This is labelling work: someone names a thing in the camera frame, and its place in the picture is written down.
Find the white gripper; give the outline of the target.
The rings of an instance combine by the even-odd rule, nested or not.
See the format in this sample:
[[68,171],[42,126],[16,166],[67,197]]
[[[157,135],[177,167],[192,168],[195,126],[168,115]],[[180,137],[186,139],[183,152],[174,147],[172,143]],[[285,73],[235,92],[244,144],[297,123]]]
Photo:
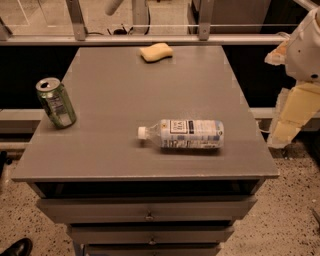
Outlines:
[[291,34],[269,52],[264,62],[284,65],[288,76],[298,81],[282,88],[276,102],[267,145],[284,148],[320,111],[320,7],[312,9]]

